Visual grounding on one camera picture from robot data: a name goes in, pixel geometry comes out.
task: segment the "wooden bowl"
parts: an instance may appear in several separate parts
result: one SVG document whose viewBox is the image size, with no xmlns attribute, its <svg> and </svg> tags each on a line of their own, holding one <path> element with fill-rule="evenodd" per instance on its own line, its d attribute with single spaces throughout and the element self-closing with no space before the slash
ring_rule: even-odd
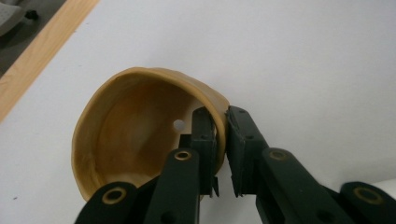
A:
<svg viewBox="0 0 396 224">
<path fill-rule="evenodd" d="M 217 131 L 217 170 L 226 144 L 229 102 L 206 84 L 161 68 L 131 68 L 93 95 L 76 126 L 72 166 L 88 201 L 103 185 L 125 181 L 139 187 L 160 174 L 179 135 L 191 133 L 192 111 L 205 106 Z"/>
</svg>

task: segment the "screw hole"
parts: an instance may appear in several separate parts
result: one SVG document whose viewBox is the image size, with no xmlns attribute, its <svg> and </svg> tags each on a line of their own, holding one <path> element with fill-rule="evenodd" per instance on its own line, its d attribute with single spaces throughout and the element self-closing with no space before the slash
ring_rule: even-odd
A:
<svg viewBox="0 0 396 224">
<path fill-rule="evenodd" d="M 327 211 L 319 210 L 317 212 L 317 217 L 320 221 L 324 223 L 334 223 L 335 222 L 335 216 Z"/>
<path fill-rule="evenodd" d="M 177 222 L 177 214 L 175 212 L 169 211 L 163 213 L 161 216 L 161 223 L 172 224 Z"/>
<path fill-rule="evenodd" d="M 181 120 L 181 119 L 175 120 L 173 125 L 174 125 L 174 129 L 177 132 L 181 132 L 181 131 L 183 131 L 186 128 L 186 123 L 183 120 Z"/>
<path fill-rule="evenodd" d="M 288 158 L 288 155 L 281 150 L 272 150 L 270 151 L 270 157 L 277 161 L 283 161 Z"/>
<path fill-rule="evenodd" d="M 384 202 L 381 195 L 375 192 L 372 189 L 357 187 L 353 189 L 353 193 L 362 201 L 365 201 L 370 204 L 381 204 Z"/>
<path fill-rule="evenodd" d="M 187 161 L 191 158 L 191 153 L 188 151 L 179 151 L 177 154 L 175 154 L 175 158 L 178 161 Z"/>
<path fill-rule="evenodd" d="M 126 190 L 120 187 L 115 187 L 108 190 L 102 197 L 102 202 L 105 204 L 115 204 L 122 201 L 126 196 Z"/>
</svg>

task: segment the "wooden frame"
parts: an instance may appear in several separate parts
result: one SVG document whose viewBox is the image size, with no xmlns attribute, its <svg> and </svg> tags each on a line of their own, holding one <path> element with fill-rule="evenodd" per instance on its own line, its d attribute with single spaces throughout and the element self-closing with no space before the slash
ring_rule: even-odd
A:
<svg viewBox="0 0 396 224">
<path fill-rule="evenodd" d="M 0 78 L 0 121 L 23 96 L 99 0 L 66 0 L 43 30 Z"/>
</svg>

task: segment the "wooden board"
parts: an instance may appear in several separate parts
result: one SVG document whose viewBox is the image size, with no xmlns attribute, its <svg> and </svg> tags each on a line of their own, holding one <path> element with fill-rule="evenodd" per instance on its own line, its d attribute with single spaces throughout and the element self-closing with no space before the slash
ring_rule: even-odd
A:
<svg viewBox="0 0 396 224">
<path fill-rule="evenodd" d="M 98 2 L 99 0 L 67 0 L 0 78 L 0 121 Z"/>
</svg>

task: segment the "white surface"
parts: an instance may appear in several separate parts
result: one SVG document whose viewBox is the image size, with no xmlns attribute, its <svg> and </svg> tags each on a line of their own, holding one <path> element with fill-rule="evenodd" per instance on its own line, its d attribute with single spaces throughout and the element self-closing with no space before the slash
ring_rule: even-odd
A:
<svg viewBox="0 0 396 224">
<path fill-rule="evenodd" d="M 245 108 L 323 185 L 396 178 L 395 1 L 102 0 L 0 123 L 0 223 L 73 223 L 78 117 L 133 66 L 195 77 Z M 258 223 L 228 165 L 201 223 Z"/>
</svg>

